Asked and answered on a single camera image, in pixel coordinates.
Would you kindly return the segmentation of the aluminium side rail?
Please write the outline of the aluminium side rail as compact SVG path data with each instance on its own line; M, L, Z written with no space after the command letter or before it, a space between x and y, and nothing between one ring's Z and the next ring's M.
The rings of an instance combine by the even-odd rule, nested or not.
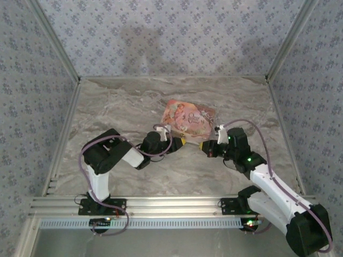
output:
M266 83L267 83L267 86L268 86L268 89L269 89L269 92L270 92L271 100L272 100L272 102L274 104L274 108L275 108L275 111L276 111L277 116L278 116L279 124L280 124L281 130L282 130L282 134L283 134L283 137L284 137L284 141L285 141L286 147L287 147L289 155L290 155L290 159L292 160L292 165L293 165L293 168L294 168L295 173L296 173L297 183L299 185L299 188L300 188L301 192L303 194L306 194L307 192L306 192L304 183L302 181L298 165L296 163L296 158L295 158L295 155L294 155L294 151L292 149L292 144L291 144L290 138L289 138L287 130L286 130L286 125L284 123L280 107L278 105L276 94L275 94L274 89L273 89L272 85L270 84L270 82L267 80Z
M70 101L70 104L69 104L69 107L68 107L68 110L64 119L64 124L59 134L57 146L51 160L51 165L49 167L46 181L44 183L44 187L41 194L42 197L47 197L50 195L49 194L50 183L58 179L58 172L59 172L61 162L63 160L66 145L68 143L68 139L70 135L70 128L73 121L73 115L77 107L79 94L80 94L80 81L76 83L76 86L72 94L72 98L71 98L71 101Z

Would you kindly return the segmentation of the small circuit board with LED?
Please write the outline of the small circuit board with LED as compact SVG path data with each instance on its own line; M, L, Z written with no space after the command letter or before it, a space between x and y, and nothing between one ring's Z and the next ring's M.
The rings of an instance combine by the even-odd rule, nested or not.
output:
M105 217L105 218L92 218L88 222L88 226L91 228L96 227L110 227L111 225L111 218Z
M242 228L240 228L240 230L244 232L256 232L258 226L262 224L262 221L251 218L242 218L241 223Z

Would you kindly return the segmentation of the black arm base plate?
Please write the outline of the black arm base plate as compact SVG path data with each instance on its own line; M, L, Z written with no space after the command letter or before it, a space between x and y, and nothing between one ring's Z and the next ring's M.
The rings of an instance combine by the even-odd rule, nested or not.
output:
M257 215L250 209L248 201L245 198L221 198L219 207L223 215Z
M127 199L108 197L103 202L126 210ZM82 199L79 204L78 215L80 216L124 216L124 211L103 206L92 198Z

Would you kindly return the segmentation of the aluminium frame post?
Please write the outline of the aluminium frame post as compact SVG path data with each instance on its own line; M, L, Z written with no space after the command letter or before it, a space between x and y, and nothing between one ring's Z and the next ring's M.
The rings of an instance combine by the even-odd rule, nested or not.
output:
M41 7L38 0L25 0L28 7L32 11L33 15L37 19L39 25L41 26L45 36L48 38L48 41L59 60L62 62L64 68L66 69L68 75L76 83L79 83L80 77L74 68L71 59L67 55L66 51L63 48L61 41L59 40L57 34L55 33L52 25L49 22L47 15L44 13L43 8Z
M265 75L267 83L271 83L275 76L278 74L283 63L285 62L288 54L290 53L292 47L294 46L298 36L301 34L303 28L305 27L310 15L318 4L319 0L304 0L303 4L296 15L290 29L288 30L285 39Z

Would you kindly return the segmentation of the long aluminium base rail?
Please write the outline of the long aluminium base rail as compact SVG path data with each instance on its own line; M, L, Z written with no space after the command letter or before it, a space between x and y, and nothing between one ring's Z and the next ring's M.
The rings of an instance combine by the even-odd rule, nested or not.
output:
M126 211L133 218L208 218L221 216L221 196L126 196ZM37 197L29 217L73 217L79 205L73 197Z

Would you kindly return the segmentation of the pink floral storybook box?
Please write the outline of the pink floral storybook box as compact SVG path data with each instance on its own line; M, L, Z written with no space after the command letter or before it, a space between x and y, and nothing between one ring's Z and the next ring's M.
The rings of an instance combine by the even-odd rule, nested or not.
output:
M169 125L174 136L198 144L210 138L215 116L205 105L169 100L160 123Z

